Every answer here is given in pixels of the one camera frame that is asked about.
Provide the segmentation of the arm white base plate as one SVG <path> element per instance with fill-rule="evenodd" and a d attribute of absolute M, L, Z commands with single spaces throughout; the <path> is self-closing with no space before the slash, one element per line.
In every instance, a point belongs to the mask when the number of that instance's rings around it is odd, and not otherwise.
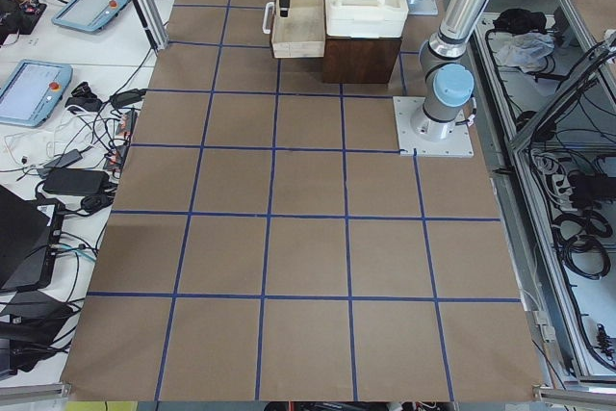
<path fill-rule="evenodd" d="M 472 158 L 473 145 L 464 111 L 454 121 L 436 122 L 424 113 L 424 98 L 395 96 L 398 152 L 407 157 Z"/>
<path fill-rule="evenodd" d="M 436 16 L 439 12 L 436 0 L 407 0 L 408 14 Z"/>

